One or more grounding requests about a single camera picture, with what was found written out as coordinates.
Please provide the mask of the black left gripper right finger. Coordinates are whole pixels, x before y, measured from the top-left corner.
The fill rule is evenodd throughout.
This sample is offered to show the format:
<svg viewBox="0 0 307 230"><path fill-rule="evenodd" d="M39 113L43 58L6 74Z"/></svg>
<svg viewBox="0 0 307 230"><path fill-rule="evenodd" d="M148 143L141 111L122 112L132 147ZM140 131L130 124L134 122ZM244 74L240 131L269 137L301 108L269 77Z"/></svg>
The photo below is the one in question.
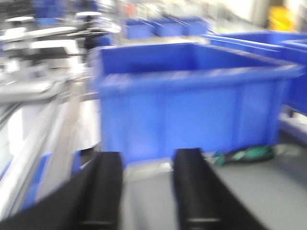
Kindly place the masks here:
<svg viewBox="0 0 307 230"><path fill-rule="evenodd" d="M176 150L173 185L182 230L265 229L213 172L199 148Z"/></svg>

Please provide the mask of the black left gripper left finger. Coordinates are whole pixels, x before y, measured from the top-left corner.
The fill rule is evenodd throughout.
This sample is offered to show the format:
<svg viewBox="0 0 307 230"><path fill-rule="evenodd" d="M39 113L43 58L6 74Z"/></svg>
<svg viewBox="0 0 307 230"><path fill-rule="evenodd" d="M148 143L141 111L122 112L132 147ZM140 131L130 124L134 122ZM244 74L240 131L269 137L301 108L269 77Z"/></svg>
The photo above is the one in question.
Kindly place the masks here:
<svg viewBox="0 0 307 230"><path fill-rule="evenodd" d="M68 182L0 223L2 230L116 230L123 187L119 152L99 152Z"/></svg>

